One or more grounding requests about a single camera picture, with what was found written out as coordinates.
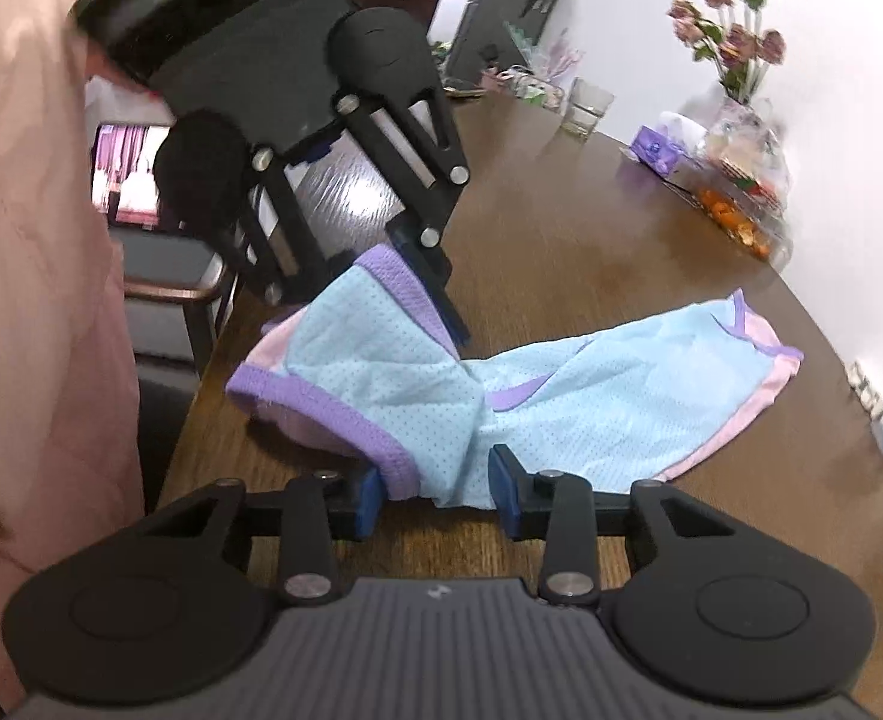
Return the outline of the blue pink mesh garment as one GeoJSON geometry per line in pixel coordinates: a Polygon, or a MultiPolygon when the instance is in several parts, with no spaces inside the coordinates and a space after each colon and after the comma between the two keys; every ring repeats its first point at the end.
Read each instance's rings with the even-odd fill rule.
{"type": "Polygon", "coordinates": [[[496,445],[600,493],[669,481],[742,433],[801,362],[741,294],[466,359],[382,244],[274,325],[225,390],[297,444],[371,461],[391,499],[485,509],[496,445]]]}

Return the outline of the wooden chair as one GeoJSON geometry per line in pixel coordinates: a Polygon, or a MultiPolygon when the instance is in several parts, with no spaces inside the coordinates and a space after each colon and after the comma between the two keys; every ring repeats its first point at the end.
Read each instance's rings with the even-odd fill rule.
{"type": "Polygon", "coordinates": [[[230,310],[232,273],[194,239],[110,232],[124,255],[124,309],[136,359],[201,379],[230,310]]]}

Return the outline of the phone screen display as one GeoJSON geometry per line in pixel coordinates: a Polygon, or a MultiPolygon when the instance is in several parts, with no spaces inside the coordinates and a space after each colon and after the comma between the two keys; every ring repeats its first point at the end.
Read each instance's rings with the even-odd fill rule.
{"type": "Polygon", "coordinates": [[[92,148],[90,199],[113,226],[172,229],[160,210],[154,166],[170,127],[103,122],[92,148]]]}

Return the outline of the glass cup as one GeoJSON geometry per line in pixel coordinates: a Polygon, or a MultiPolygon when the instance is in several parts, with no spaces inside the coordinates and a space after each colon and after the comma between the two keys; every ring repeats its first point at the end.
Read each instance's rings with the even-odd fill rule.
{"type": "Polygon", "coordinates": [[[611,91],[577,76],[569,91],[560,128],[580,140],[588,140],[602,117],[608,114],[614,99],[615,94],[611,91]]]}

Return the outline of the purple tissue pack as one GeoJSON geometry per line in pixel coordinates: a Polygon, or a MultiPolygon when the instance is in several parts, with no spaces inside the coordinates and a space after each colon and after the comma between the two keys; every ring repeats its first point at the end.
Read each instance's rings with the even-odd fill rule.
{"type": "Polygon", "coordinates": [[[643,125],[638,129],[630,151],[661,179],[674,181],[698,166],[698,153],[705,137],[705,125],[674,110],[663,110],[654,127],[643,125]]]}

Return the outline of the clear box with oranges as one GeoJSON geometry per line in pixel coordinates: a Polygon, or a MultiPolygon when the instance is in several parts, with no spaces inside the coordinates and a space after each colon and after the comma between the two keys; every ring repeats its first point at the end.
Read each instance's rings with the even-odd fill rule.
{"type": "Polygon", "coordinates": [[[782,271],[793,254],[789,171],[775,128],[725,99],[666,179],[752,257],[782,271]]]}

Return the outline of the white power strip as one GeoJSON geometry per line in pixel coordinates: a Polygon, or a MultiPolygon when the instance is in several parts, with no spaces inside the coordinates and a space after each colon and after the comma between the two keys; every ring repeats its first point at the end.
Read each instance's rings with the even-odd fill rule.
{"type": "Polygon", "coordinates": [[[879,421],[883,417],[883,399],[878,390],[871,385],[871,380],[864,373],[861,364],[858,361],[849,362],[845,366],[845,375],[851,392],[857,397],[869,419],[879,421]]]}

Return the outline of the pink artificial flower bouquet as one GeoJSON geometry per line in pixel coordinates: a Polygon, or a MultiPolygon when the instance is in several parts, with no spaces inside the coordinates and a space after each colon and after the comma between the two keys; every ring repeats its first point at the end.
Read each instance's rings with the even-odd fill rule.
{"type": "Polygon", "coordinates": [[[782,65],[786,41],[776,29],[765,29],[767,0],[704,0],[700,10],[690,0],[672,0],[672,32],[694,62],[710,62],[731,101],[749,106],[770,67],[782,65]]]}

